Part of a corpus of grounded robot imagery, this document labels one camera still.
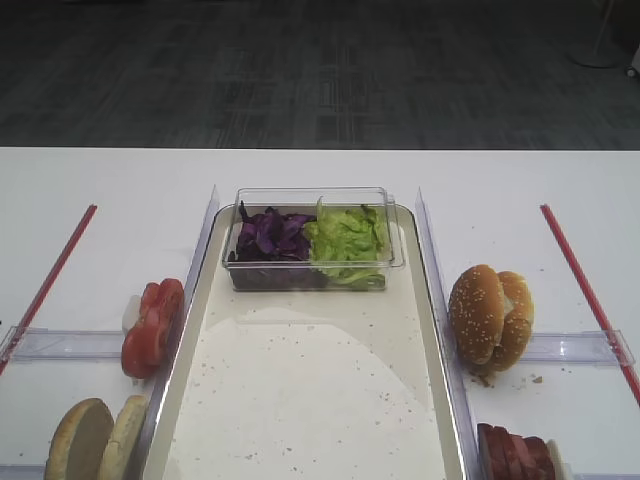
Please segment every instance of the purple cabbage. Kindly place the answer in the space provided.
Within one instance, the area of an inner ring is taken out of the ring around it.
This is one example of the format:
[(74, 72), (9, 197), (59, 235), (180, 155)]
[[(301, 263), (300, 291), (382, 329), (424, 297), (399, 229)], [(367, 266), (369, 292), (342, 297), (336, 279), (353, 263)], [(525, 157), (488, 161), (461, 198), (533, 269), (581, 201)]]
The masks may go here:
[(314, 215), (291, 213), (281, 215), (277, 209), (268, 207), (264, 213), (247, 214), (244, 203), (240, 203), (242, 230), (238, 236), (236, 251), (231, 252), (230, 261), (273, 262), (302, 261), (309, 259), (311, 242), (304, 236), (303, 227), (316, 220)]

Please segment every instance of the clear plastic container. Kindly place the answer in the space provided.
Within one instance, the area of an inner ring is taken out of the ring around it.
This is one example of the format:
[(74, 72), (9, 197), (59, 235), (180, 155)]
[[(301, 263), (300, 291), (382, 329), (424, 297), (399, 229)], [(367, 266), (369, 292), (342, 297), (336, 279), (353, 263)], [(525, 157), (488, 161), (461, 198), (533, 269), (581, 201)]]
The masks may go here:
[[(377, 218), (376, 238), (382, 246), (376, 259), (371, 261), (313, 261), (283, 256), (277, 260), (239, 261), (238, 238), (243, 228), (241, 205), (249, 216), (264, 214), (269, 207), (281, 215), (316, 216), (319, 209), (323, 215), (338, 211), (365, 212)], [(384, 290), (391, 268), (404, 265), (395, 203), (383, 188), (376, 187), (241, 189), (236, 196), (222, 264), (238, 291)]]

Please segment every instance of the hamburger bun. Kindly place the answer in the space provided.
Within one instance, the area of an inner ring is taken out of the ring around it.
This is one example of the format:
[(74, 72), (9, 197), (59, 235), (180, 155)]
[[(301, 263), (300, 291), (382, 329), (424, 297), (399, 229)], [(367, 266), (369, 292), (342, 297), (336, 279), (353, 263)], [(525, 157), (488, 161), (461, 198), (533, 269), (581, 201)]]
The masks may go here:
[(107, 442), (98, 470), (98, 480), (123, 480), (135, 448), (148, 402), (141, 395), (129, 397), (118, 414), (118, 419)]
[(449, 319), (462, 358), (479, 372), (507, 370), (531, 338), (534, 306), (527, 283), (513, 272), (476, 265), (456, 281)]
[(112, 429), (111, 412), (99, 398), (74, 405), (53, 435), (44, 480), (96, 478)]

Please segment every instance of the bun top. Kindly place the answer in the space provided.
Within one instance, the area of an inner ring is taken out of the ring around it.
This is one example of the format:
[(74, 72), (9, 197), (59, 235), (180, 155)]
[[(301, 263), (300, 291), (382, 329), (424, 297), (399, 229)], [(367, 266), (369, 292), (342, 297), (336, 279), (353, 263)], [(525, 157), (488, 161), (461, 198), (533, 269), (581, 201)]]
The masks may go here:
[(515, 364), (531, 338), (534, 307), (527, 283), (513, 272), (471, 267), (456, 281), (449, 318), (462, 358), (481, 370)]
[(460, 275), (449, 298), (449, 318), (462, 357), (476, 365), (491, 359), (500, 344), (504, 292), (498, 274), (477, 265)]
[(111, 412), (99, 398), (73, 406), (53, 435), (44, 480), (96, 478), (112, 428)]

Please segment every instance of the sliced ham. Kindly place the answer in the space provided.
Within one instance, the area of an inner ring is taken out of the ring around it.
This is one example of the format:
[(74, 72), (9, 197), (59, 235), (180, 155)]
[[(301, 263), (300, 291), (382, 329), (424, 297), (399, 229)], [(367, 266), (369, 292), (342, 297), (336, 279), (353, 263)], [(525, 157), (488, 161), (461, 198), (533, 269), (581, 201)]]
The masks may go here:
[(529, 453), (529, 448), (522, 437), (519, 435), (511, 435), (511, 440), (516, 447), (525, 480), (542, 480), (536, 461)]
[(510, 480), (500, 436), (491, 425), (478, 424), (478, 446), (489, 480)]
[(504, 448), (505, 461), (507, 463), (507, 469), (509, 470), (509, 478), (511, 480), (524, 480), (524, 474), (522, 472), (522, 465), (516, 451), (516, 446), (511, 439), (511, 435), (506, 429), (502, 427), (494, 427), (494, 431), (500, 438), (500, 443)]
[(527, 437), (524, 439), (524, 443), (541, 471), (542, 480), (556, 480), (553, 461), (544, 441), (538, 437)]

